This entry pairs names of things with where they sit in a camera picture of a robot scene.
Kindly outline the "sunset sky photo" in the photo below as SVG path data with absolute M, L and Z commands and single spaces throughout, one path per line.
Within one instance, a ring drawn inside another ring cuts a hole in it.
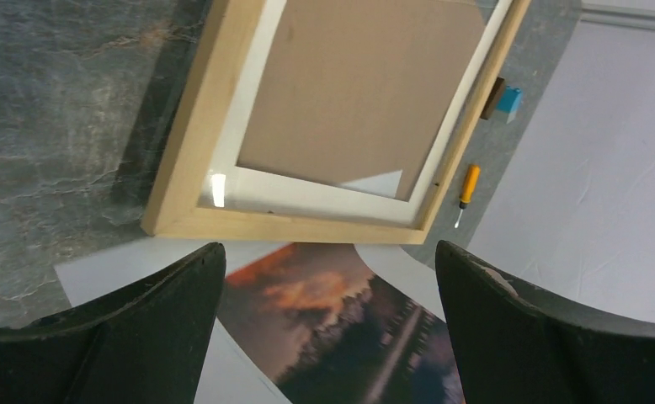
M 462 403 L 434 271 L 398 246 L 226 242 L 198 403 Z

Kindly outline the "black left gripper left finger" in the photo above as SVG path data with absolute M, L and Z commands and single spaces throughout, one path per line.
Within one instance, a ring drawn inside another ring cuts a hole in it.
M 0 403 L 191 403 L 226 273 L 208 244 L 107 295 L 0 328 Z

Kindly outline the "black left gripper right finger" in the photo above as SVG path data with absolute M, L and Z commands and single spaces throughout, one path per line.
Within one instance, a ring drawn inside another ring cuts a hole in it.
M 569 300 L 452 242 L 439 295 L 469 403 L 655 403 L 655 323 Z

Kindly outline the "wooden picture frame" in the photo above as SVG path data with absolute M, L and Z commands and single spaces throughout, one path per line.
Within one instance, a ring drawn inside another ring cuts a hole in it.
M 209 13 L 142 219 L 152 236 L 272 242 L 423 242 L 529 7 L 473 1 L 486 27 L 415 187 L 400 173 L 340 185 L 237 163 L 289 1 L 218 1 Z

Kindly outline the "yellow handled screwdriver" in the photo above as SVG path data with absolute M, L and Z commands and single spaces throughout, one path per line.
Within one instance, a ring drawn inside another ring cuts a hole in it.
M 454 223 L 454 228 L 457 229 L 461 223 L 461 218 L 471 203 L 472 195 L 477 186 L 477 182 L 480 176 L 481 169 L 478 165 L 470 164 L 467 171 L 464 182 L 461 188 L 461 194 L 459 198 L 459 213 Z

